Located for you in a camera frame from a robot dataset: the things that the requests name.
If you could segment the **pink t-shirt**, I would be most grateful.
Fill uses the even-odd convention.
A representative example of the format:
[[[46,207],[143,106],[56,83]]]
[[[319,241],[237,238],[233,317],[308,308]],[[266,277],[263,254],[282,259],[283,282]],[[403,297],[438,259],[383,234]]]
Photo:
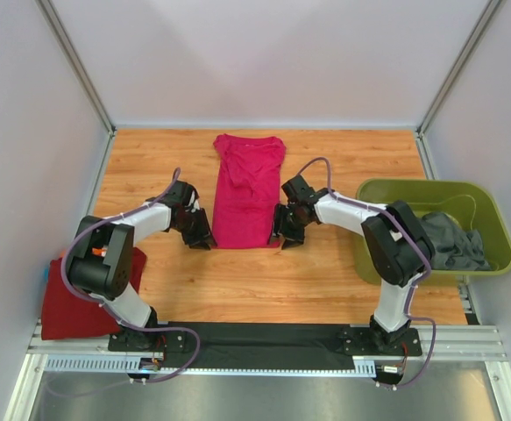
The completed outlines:
[[[280,169],[286,147],[277,137],[220,134],[212,231],[221,249],[275,247],[270,238],[280,202]]]

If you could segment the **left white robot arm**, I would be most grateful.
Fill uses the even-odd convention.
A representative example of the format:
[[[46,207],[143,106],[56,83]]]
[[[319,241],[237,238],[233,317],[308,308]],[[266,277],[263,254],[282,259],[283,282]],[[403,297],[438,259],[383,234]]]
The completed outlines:
[[[111,351],[160,353],[167,334],[153,307],[131,285],[134,247],[157,232],[177,231],[191,249],[210,250],[216,241],[194,186],[174,180],[157,197],[117,216],[86,216],[65,252],[60,273],[66,288],[103,307],[120,326]]]

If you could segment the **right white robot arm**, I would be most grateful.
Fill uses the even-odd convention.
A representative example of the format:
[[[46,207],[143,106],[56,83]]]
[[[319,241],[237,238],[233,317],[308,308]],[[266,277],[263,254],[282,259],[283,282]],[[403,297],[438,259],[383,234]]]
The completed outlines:
[[[357,234],[380,276],[380,299],[370,317],[365,343],[378,353],[401,348],[411,317],[412,288],[431,271],[435,248],[409,205],[401,200],[375,204],[316,190],[301,175],[282,186],[287,202],[274,208],[269,241],[282,248],[301,246],[311,224],[334,225]]]

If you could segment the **dark red folded t-shirt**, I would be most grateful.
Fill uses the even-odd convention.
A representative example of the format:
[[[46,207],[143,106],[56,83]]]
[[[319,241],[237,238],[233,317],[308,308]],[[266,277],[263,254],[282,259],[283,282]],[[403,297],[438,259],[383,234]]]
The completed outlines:
[[[86,339],[117,333],[119,324],[97,304],[71,294],[60,275],[61,258],[52,260],[41,309],[43,340]]]

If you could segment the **grey t-shirt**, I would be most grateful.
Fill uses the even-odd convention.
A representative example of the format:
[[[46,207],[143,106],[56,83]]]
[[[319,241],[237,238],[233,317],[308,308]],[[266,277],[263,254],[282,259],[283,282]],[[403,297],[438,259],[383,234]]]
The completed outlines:
[[[445,271],[490,271],[478,230],[464,231],[447,214],[431,212],[421,225],[435,248],[431,267]]]

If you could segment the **olive green plastic bin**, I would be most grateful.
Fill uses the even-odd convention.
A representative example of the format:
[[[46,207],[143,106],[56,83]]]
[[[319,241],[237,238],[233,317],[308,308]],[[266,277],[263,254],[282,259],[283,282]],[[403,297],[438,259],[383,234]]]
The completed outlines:
[[[511,240],[498,206],[488,192],[475,184],[372,178],[358,187],[357,199],[370,203],[401,199],[419,218],[442,212],[462,231],[479,234],[489,269],[435,269],[424,285],[450,286],[460,276],[504,275],[511,269]]]

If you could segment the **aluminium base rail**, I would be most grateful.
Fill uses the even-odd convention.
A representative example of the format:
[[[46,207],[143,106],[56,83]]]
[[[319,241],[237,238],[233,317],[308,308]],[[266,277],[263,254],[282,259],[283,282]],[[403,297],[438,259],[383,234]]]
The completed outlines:
[[[417,325],[381,354],[364,327],[194,323],[162,362],[110,339],[32,338],[8,420],[511,420],[497,329]]]

